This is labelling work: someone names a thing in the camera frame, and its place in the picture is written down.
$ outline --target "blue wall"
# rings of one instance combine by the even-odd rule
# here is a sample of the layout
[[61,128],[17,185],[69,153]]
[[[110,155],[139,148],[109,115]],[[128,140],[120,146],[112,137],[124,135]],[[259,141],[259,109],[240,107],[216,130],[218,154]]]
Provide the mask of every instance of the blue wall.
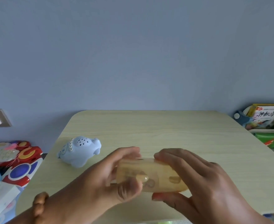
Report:
[[274,0],[0,0],[0,108],[48,151],[86,109],[274,102]]

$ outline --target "wooden table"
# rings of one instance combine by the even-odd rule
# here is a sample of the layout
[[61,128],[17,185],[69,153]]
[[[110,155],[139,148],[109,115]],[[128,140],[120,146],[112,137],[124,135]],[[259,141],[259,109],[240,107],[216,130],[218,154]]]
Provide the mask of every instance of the wooden table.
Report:
[[[80,169],[56,158],[71,138],[101,140],[101,153]],[[219,163],[259,213],[274,212],[274,152],[229,116],[215,111],[82,111],[75,114],[17,202],[17,214],[42,191],[54,194],[118,147],[139,146],[143,157],[162,148],[185,148]],[[113,207],[95,223],[139,223],[184,217],[142,193]]]

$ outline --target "translucent yellow object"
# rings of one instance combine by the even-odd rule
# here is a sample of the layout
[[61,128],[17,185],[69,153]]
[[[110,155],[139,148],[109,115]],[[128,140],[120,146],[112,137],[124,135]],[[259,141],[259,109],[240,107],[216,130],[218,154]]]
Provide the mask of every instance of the translucent yellow object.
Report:
[[152,158],[122,159],[117,166],[116,182],[129,178],[143,182],[143,192],[182,192],[188,189],[168,164]]

